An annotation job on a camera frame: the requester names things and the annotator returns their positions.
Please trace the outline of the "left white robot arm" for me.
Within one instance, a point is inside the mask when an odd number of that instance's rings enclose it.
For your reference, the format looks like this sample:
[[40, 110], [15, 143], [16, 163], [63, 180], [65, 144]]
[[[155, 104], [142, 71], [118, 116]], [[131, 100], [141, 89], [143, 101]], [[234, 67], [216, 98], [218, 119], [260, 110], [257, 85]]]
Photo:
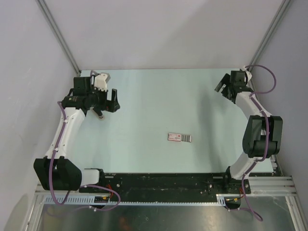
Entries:
[[68, 95], [58, 103], [61, 117], [54, 139], [44, 157], [34, 161], [34, 170], [43, 189], [77, 191], [89, 185], [99, 193], [106, 188], [102, 169], [79, 167], [71, 158], [75, 138], [87, 112], [92, 110], [102, 119], [104, 111], [114, 113], [120, 109], [116, 89], [112, 89], [111, 99], [107, 98], [109, 80], [108, 73], [95, 71], [88, 77], [75, 77]]

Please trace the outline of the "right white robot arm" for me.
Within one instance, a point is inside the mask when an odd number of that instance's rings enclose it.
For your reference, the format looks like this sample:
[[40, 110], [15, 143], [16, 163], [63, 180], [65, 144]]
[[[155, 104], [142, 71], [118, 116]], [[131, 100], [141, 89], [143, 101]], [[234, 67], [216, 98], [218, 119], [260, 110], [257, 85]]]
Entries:
[[283, 120], [268, 112], [248, 86], [252, 75], [246, 70], [226, 73], [215, 88], [238, 106], [248, 119], [242, 140], [243, 152], [226, 170], [222, 188], [233, 193], [259, 163], [280, 151]]

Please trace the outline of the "beige black stapler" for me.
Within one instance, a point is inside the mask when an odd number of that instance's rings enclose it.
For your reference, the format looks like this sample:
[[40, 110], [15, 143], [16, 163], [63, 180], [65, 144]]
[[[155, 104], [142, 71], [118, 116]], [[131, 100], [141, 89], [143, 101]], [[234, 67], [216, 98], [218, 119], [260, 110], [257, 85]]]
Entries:
[[104, 120], [105, 119], [105, 116], [102, 112], [99, 112], [99, 113], [96, 113], [97, 117], [99, 120]]

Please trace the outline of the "staple box with tray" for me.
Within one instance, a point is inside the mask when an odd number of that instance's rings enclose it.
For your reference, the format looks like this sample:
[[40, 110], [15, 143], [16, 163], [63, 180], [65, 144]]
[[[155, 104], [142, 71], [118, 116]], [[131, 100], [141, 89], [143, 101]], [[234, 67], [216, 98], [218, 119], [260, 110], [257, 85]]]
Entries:
[[192, 142], [192, 136], [187, 134], [168, 133], [168, 141]]

